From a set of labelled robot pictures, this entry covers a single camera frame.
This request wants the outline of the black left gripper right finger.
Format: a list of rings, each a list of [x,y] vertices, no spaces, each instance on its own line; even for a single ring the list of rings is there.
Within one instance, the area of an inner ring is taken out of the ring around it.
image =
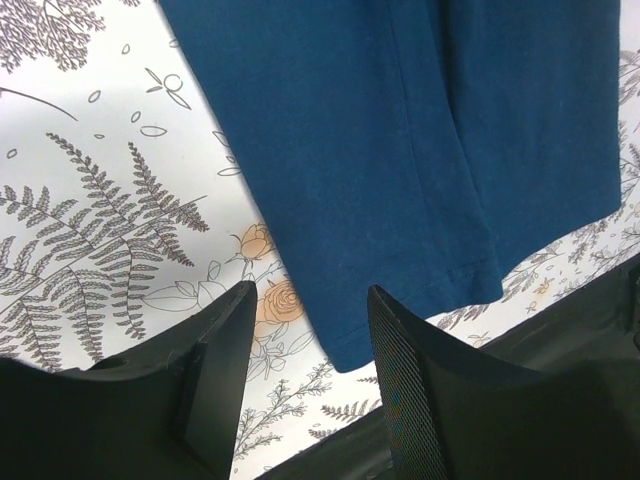
[[[399,479],[635,479],[639,263],[579,288],[484,347],[368,293]]]

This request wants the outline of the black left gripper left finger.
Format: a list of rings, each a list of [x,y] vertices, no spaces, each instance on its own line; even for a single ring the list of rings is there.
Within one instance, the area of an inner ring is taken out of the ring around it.
[[[87,370],[1,362],[5,479],[226,479],[257,290],[209,306]]]

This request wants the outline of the blue Mickey Mouse t-shirt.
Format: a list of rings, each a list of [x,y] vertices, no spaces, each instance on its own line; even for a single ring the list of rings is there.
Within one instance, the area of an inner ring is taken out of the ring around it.
[[[615,212],[616,1],[165,1],[334,368]]]

